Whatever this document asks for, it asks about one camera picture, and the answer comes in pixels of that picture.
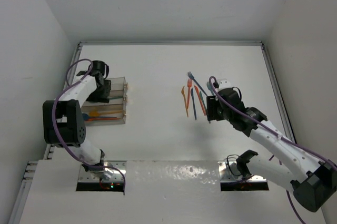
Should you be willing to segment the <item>yellow plastic spoon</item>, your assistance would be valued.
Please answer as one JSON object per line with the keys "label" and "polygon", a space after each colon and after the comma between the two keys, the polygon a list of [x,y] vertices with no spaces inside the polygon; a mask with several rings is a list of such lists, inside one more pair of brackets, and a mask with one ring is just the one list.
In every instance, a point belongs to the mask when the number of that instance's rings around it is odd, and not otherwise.
{"label": "yellow plastic spoon", "polygon": [[91,111],[89,112],[89,116],[91,117],[100,117],[105,115],[112,115],[112,114],[119,114],[122,113],[122,110],[116,110],[116,111]]}

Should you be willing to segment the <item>blue plastic fork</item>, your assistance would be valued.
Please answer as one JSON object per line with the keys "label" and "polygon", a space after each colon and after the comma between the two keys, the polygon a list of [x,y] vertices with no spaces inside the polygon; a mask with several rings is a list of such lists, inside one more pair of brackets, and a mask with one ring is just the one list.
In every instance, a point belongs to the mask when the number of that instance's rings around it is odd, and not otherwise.
{"label": "blue plastic fork", "polygon": [[198,81],[195,79],[195,77],[193,76],[193,74],[191,72],[187,72],[187,75],[189,77],[189,79],[191,79],[196,85],[197,87],[202,91],[202,93],[204,93],[207,96],[206,91],[203,89],[203,87],[198,83]]}

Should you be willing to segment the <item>blue plastic spoon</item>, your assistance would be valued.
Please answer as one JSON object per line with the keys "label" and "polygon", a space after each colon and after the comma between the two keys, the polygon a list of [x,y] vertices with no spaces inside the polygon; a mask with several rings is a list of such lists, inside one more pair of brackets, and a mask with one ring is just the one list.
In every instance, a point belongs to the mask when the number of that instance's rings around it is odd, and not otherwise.
{"label": "blue plastic spoon", "polygon": [[99,116],[90,116],[89,114],[82,113],[82,117],[85,121],[99,119]]}

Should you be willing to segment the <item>orange plastic spoon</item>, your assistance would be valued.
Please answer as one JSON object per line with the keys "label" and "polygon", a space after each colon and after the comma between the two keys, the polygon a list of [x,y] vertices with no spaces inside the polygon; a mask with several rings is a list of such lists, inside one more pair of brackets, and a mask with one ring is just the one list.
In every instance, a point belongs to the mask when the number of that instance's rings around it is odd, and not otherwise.
{"label": "orange plastic spoon", "polygon": [[120,120],[120,118],[99,118],[99,119],[93,119],[88,121],[111,121],[111,120]]}

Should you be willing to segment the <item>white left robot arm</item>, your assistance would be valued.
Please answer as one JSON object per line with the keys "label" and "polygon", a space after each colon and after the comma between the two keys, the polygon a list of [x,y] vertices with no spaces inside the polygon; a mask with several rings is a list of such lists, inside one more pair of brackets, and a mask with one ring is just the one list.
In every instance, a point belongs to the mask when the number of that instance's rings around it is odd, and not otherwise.
{"label": "white left robot arm", "polygon": [[46,143],[64,148],[86,171],[101,172],[104,152],[86,139],[82,106],[85,102],[108,103],[111,81],[107,79],[109,66],[100,60],[88,60],[82,70],[54,100],[43,103],[43,129]]}

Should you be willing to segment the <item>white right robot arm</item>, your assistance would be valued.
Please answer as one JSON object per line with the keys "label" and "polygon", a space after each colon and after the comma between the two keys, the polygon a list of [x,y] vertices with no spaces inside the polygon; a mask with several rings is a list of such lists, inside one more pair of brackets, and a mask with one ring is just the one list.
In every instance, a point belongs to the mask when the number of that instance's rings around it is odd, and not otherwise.
{"label": "white right robot arm", "polygon": [[306,210],[316,212],[336,192],[336,165],[301,147],[283,134],[255,107],[246,107],[232,87],[208,96],[207,119],[227,120],[235,130],[265,147],[281,161],[273,165],[253,150],[236,159],[242,177],[259,175],[292,193]]}

